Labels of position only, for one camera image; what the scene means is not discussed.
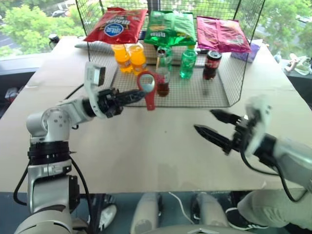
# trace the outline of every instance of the wire mesh basket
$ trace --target wire mesh basket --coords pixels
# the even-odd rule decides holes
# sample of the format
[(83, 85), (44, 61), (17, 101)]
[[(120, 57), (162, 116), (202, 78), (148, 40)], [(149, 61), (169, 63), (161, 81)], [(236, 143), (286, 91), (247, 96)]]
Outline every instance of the wire mesh basket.
[[(238, 20), (246, 38), (251, 41), (254, 36), (265, 0), (76, 0), (82, 26), (89, 34), (107, 7), (131, 9), (148, 9), (142, 32), (147, 29), (149, 14), (152, 10), (192, 12), (196, 26), (197, 16), (209, 16), (222, 20)], [(149, 70), (155, 70), (156, 49), (144, 44), (144, 54)], [(137, 88), (136, 77), (123, 74), (117, 68), (113, 55), (97, 48), (97, 42), (88, 43), (89, 60), (102, 66), (116, 69), (113, 77), (105, 77), (106, 85), (120, 91)], [(179, 77), (181, 55), (185, 46), (173, 47), (173, 69), (171, 71), (170, 93), (166, 97), (156, 97), (157, 107), (229, 107), (240, 100), (247, 61), (232, 58), (231, 53), (223, 53), (216, 77), (203, 80), (205, 51), (197, 56), (194, 73), (190, 80)], [(141, 101), (133, 106), (145, 106)]]

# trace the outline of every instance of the purple box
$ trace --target purple box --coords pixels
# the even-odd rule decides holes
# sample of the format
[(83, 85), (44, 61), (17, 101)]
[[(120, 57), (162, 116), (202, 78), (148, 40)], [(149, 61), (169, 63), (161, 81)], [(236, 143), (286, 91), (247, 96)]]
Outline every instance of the purple box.
[(251, 45), (250, 45), (250, 48), (252, 50), (250, 53), (232, 52), (231, 53), (231, 57), (236, 58), (236, 59), (240, 59), (240, 60), (243, 60), (243, 61), (247, 60), (247, 62), (253, 62), (255, 56), (257, 55), (258, 51), (260, 50), (262, 41), (263, 41), (262, 39), (253, 40)]

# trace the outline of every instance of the sneaker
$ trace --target sneaker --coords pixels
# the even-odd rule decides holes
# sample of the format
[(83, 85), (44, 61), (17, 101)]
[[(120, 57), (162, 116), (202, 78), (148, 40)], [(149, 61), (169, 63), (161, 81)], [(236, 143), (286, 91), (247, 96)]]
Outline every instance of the sneaker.
[(253, 228), (255, 229), (268, 228), (268, 226), (261, 226), (261, 225), (249, 222), (238, 212), (238, 209), (236, 207), (228, 208), (225, 211), (225, 214), (228, 219), (229, 225), (235, 229), (246, 231), (246, 230), (250, 230)]

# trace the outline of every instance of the orange juice bottle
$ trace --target orange juice bottle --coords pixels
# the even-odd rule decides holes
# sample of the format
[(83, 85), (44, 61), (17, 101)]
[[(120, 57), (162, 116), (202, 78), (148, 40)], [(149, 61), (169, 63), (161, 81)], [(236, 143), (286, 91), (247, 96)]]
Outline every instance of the orange juice bottle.
[(146, 58), (143, 51), (144, 48), (141, 43), (129, 46), (130, 61), (133, 67), (133, 73), (136, 76), (143, 71), (147, 71)]
[(130, 56), (126, 50), (125, 45), (112, 45), (112, 49), (115, 53), (116, 62), (119, 65), (121, 72), (131, 72), (132, 66), (130, 62)]

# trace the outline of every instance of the beige table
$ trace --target beige table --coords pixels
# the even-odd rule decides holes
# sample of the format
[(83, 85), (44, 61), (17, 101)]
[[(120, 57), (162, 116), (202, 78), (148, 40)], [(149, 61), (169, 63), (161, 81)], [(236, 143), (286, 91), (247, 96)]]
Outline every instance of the beige table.
[[(13, 191), (27, 164), (27, 116), (53, 106), (83, 82), (87, 53), (72, 48), (73, 41), (71, 37), (60, 41), (0, 120), (0, 191)], [(109, 62), (108, 67), (114, 69), (115, 65)], [(241, 101), (229, 110), (245, 114), (247, 99), (259, 94), (271, 99), (270, 134), (312, 146), (312, 112), (266, 47), (248, 66)], [(234, 130), (218, 122), (208, 109), (157, 108), (147, 112), (144, 108), (125, 108), (120, 116), (95, 118), (72, 131), (70, 149), (78, 152), (73, 157), (92, 193), (282, 187), (279, 178), (248, 169), (238, 153), (225, 156), (195, 131), (195, 123), (211, 126), (227, 137)], [(255, 157), (250, 161), (266, 169)], [(26, 182), (21, 191), (26, 191)]]

